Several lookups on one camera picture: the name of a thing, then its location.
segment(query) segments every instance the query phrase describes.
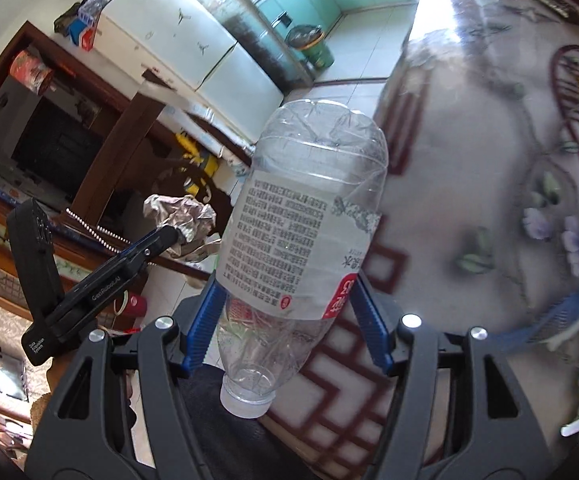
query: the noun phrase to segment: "red canister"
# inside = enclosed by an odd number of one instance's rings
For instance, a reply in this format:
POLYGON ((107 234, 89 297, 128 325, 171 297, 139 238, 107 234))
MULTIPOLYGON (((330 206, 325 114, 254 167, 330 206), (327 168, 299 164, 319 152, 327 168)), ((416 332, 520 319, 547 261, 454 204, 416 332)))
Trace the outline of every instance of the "red canister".
POLYGON ((126 290, 123 298, 114 300, 114 313, 116 316, 145 317, 148 311, 148 300, 126 290))
POLYGON ((43 95, 50 87, 54 70, 27 50, 22 50, 10 65, 10 76, 36 95, 43 95))

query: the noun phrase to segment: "red cup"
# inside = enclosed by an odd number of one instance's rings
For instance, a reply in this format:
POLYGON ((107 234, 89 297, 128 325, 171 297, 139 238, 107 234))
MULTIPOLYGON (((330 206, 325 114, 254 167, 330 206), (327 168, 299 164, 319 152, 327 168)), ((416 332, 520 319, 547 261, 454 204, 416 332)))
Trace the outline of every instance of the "red cup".
POLYGON ((126 290, 122 299, 114 300, 114 313, 117 316, 145 317, 148 300, 126 290))

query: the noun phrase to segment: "bottle label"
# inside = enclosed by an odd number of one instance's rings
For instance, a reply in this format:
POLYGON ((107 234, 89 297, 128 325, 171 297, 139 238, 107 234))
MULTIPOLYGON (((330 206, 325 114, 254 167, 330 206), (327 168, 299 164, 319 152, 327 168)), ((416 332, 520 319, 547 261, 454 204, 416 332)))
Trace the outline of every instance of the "bottle label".
POLYGON ((335 317, 379 219, 333 193, 254 171, 221 241, 216 278, 266 314, 335 317))

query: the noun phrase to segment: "refrigerator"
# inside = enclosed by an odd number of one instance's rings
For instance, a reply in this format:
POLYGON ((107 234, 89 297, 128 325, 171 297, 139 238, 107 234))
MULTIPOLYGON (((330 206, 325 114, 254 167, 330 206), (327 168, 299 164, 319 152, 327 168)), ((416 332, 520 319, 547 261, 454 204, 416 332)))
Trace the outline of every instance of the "refrigerator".
POLYGON ((210 108, 230 132, 256 142, 283 95, 245 49, 196 0, 111 0, 94 49, 135 79, 152 70, 187 100, 210 108))

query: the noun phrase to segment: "white plastic cap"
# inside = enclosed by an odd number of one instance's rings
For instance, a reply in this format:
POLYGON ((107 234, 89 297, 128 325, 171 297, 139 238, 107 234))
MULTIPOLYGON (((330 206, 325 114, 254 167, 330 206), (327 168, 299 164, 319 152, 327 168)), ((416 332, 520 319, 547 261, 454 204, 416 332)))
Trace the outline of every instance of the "white plastic cap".
POLYGON ((272 405, 274 397, 276 397, 276 392, 271 392, 257 400, 239 399, 232 394, 229 385, 226 386, 227 381, 229 378, 224 375, 223 385, 220 388, 220 402, 228 412, 240 418, 258 418, 265 415, 272 405))

